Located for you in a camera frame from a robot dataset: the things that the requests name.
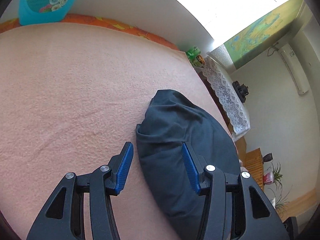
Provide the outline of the black pants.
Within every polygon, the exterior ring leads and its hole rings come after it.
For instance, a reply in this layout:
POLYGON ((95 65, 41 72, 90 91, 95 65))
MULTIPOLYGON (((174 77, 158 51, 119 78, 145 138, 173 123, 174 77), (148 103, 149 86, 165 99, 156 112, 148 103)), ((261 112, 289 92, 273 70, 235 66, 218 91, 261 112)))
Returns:
POLYGON ((224 173, 240 173, 229 134, 204 109, 178 91, 158 90, 136 127, 139 162, 156 204, 181 239, 195 239, 205 198, 197 195, 187 170, 193 151, 224 173))

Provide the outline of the potted plant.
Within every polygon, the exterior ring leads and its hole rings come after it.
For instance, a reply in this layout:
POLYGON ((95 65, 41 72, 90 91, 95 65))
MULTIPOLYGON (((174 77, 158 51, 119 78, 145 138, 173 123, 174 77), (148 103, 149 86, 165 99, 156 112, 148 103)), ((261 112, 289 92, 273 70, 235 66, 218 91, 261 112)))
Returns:
POLYGON ((291 189, 289 189, 287 194, 283 195, 281 164, 280 162, 273 163, 272 153, 263 156, 263 164, 269 164, 267 169, 264 170, 263 185, 267 186, 267 189, 271 191, 269 201, 277 213, 282 216, 289 204, 287 198, 291 189))

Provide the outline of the white lace tablecloth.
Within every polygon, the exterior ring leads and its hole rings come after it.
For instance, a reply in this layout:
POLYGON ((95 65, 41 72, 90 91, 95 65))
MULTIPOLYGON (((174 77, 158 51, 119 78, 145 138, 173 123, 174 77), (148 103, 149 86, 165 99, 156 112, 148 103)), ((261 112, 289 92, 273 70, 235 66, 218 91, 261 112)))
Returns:
POLYGON ((233 80, 224 66, 225 62, 230 63, 231 58, 226 55, 226 50, 221 53, 211 51, 207 53, 204 61, 206 64, 202 73, 229 119, 233 128, 231 131, 233 141, 237 141, 251 129, 251 124, 248 110, 236 93, 233 80))

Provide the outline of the black object on table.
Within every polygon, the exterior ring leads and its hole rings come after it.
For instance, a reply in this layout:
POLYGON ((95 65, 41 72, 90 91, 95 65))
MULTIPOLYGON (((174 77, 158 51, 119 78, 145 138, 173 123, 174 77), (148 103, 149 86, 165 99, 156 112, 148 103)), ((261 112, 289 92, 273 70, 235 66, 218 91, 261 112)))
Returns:
POLYGON ((233 86, 237 96, 239 97, 240 101, 242 103, 245 103, 246 96, 248 96, 248 94, 249 94, 248 87, 244 84, 241 85, 238 81, 234 81, 232 83, 232 86, 233 86))

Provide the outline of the beige blanket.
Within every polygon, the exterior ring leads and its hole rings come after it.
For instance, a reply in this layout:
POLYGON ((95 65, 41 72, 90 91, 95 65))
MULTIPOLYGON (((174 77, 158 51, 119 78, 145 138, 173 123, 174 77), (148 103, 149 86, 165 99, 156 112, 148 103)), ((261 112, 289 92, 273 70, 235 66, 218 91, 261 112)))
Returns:
POLYGON ((90 173, 135 142, 160 89, 225 126, 181 51, 74 23, 1 34, 1 212, 21 239, 66 173, 90 173))

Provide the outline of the white air conditioner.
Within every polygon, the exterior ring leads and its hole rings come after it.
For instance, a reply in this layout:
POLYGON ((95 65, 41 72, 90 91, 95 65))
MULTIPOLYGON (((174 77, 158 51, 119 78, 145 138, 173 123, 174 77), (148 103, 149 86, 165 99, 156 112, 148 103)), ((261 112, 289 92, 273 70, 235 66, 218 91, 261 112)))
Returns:
POLYGON ((297 89, 297 93, 299 95, 304 95, 307 93, 310 89, 308 79, 298 57, 291 46, 288 43, 285 44, 278 50, 278 53, 284 61, 289 74, 291 75, 293 83, 297 89))

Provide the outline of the orange floral bedsheet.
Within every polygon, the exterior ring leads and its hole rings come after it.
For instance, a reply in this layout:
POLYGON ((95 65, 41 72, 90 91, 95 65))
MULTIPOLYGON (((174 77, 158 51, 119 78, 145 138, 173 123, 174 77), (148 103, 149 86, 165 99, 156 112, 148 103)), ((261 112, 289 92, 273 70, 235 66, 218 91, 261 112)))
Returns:
POLYGON ((67 16, 61 22, 93 25, 96 27, 112 29, 112 30, 130 34, 130 35, 138 36, 146 40, 156 42, 158 44, 161 44, 173 50, 179 51, 178 47, 175 44, 167 41, 165 38, 162 38, 148 31, 144 31, 143 29, 139 29, 137 27, 128 25, 126 23, 122 23, 120 21, 109 19, 109 18, 86 16, 86 15, 79 15, 79 14, 67 14, 67 16))

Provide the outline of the right blue detergent bottle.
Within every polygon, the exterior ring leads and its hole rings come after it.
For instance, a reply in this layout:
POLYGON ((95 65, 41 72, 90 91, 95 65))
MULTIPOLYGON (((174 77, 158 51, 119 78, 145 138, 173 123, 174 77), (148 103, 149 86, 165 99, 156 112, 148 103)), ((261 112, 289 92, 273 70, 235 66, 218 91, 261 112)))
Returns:
POLYGON ((60 22, 76 0, 20 0, 20 25, 60 22))

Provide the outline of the wall map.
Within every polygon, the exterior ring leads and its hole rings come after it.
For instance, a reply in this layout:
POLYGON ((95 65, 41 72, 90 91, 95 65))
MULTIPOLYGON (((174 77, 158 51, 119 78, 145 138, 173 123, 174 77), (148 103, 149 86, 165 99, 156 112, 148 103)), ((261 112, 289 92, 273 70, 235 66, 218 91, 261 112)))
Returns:
POLYGON ((303 0, 288 0, 224 43, 236 69, 281 39, 298 16, 303 0))

